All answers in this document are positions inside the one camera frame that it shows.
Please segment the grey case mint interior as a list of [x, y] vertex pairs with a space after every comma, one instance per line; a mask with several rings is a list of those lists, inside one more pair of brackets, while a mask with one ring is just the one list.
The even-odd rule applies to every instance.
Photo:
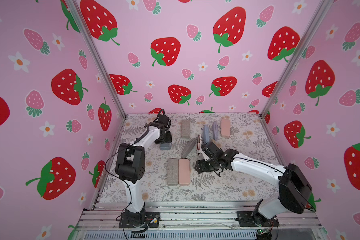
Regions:
[[189, 139], [191, 137], [191, 121], [182, 120], [181, 121], [181, 138]]

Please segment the blue-grey case purple glasses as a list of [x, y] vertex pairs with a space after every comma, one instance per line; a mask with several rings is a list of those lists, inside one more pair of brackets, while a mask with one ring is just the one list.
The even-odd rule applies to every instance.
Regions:
[[169, 151], [172, 148], [171, 143], [159, 144], [161, 151]]

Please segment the grey case tan interior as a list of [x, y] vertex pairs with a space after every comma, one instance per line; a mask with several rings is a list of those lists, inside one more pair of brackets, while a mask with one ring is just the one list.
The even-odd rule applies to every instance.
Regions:
[[216, 121], [213, 122], [212, 130], [213, 130], [213, 139], [217, 141], [219, 139], [219, 127]]

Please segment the light blue case white glasses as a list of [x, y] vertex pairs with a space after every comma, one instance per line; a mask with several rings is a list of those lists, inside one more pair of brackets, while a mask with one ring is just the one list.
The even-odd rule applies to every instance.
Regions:
[[203, 125], [203, 134], [202, 134], [203, 144], [208, 145], [210, 141], [210, 130], [208, 125]]

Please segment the pink case black glasses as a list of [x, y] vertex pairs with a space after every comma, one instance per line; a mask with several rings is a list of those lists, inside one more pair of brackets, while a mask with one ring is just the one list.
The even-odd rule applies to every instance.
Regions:
[[190, 161], [188, 159], [179, 159], [179, 185], [188, 186], [190, 183]]

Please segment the pink case round glasses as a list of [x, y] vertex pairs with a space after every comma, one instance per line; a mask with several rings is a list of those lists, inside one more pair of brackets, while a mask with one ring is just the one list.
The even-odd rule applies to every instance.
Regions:
[[231, 122], [229, 119], [221, 119], [221, 136], [224, 138], [231, 136]]

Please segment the grey case with red glasses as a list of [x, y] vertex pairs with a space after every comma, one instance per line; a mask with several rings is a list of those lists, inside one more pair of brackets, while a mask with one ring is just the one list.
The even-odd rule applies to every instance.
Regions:
[[179, 184], [179, 160], [169, 159], [167, 163], [167, 185], [176, 186]]

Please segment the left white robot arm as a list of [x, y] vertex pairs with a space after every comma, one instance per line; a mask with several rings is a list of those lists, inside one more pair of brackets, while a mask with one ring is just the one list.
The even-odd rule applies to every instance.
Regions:
[[170, 132], [171, 119], [160, 109], [156, 118], [145, 124], [145, 131], [133, 142], [121, 143], [117, 153], [115, 177], [124, 184], [128, 206], [121, 216], [121, 221], [142, 223], [146, 219], [145, 202], [142, 197], [141, 179], [146, 169], [145, 150], [152, 144], [172, 142]]

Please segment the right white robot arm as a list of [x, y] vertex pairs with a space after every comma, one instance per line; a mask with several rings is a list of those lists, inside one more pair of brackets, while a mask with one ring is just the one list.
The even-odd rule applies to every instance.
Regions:
[[312, 186], [300, 168], [294, 164], [288, 166], [272, 165], [253, 159], [239, 151], [223, 151], [214, 143], [201, 147], [203, 159], [196, 161], [197, 173], [230, 170], [249, 174], [278, 188], [278, 193], [266, 200], [260, 200], [250, 213], [246, 224], [266, 226], [272, 218], [284, 212], [302, 214], [309, 202]]

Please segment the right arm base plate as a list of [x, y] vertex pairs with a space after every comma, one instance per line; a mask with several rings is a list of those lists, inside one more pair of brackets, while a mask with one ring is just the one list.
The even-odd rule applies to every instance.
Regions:
[[241, 227], [278, 227], [279, 221], [276, 217], [267, 219], [259, 213], [251, 211], [238, 211], [236, 221]]

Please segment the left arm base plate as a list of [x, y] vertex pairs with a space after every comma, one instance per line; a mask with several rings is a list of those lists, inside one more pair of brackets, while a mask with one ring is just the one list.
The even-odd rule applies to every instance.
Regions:
[[142, 210], [140, 213], [132, 213], [126, 210], [121, 215], [119, 221], [119, 228], [121, 229], [142, 229], [140, 231], [133, 231], [134, 234], [140, 234], [148, 229], [159, 227], [160, 212], [146, 212]]

